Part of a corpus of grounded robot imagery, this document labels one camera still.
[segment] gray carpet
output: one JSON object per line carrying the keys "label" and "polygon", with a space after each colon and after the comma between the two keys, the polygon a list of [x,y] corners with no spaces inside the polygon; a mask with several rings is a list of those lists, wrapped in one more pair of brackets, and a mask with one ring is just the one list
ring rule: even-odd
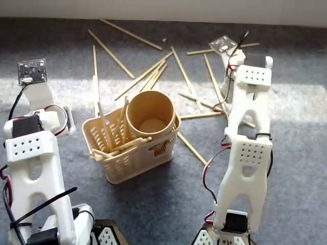
{"label": "gray carpet", "polygon": [[[137,77],[170,51],[173,45],[199,96],[216,102],[202,55],[186,52],[207,49],[213,39],[228,35],[236,39],[250,31],[247,42],[260,46],[247,51],[274,58],[269,114],[274,146],[274,166],[268,181],[268,194],[260,230],[253,235],[258,244],[323,243],[327,227],[327,30],[255,26],[241,24],[115,21],[122,27],[164,47],[162,52],[148,47],[96,20],[0,19],[0,125],[4,125],[18,94],[16,63],[46,58],[48,79],[55,100],[74,109],[78,130],[59,139],[66,189],[78,186],[70,195],[72,204],[88,203],[96,218],[117,221],[130,244],[189,244],[212,209],[212,198],[202,187],[202,163],[181,140],[175,145],[175,158],[120,185],[110,185],[101,168],[90,160],[81,125],[93,117],[91,29]],[[105,112],[123,104],[113,97],[132,82],[99,47],[101,102]],[[224,74],[220,57],[208,54],[217,80]],[[140,87],[134,88],[133,96]],[[169,94],[179,114],[198,113],[197,105],[178,95],[188,91],[173,57],[155,86]],[[15,115],[28,112],[22,97]],[[182,134],[199,153],[209,159],[219,149],[224,119],[204,118],[183,121]],[[242,128],[245,133],[253,132]],[[6,163],[5,150],[0,159]],[[218,191],[228,163],[228,152],[214,161],[208,185]],[[243,199],[234,207],[244,210]],[[36,215],[34,227],[49,215],[45,209]],[[0,240],[6,244],[9,219],[0,204]]]}

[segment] cylindrical cup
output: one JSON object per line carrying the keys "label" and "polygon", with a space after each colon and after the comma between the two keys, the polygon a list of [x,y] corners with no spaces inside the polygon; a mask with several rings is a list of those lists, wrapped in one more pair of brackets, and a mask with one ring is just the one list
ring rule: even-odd
{"label": "cylindrical cup", "polygon": [[126,110],[130,131],[136,137],[160,139],[170,133],[175,122],[175,108],[167,95],[148,90],[136,95]]}

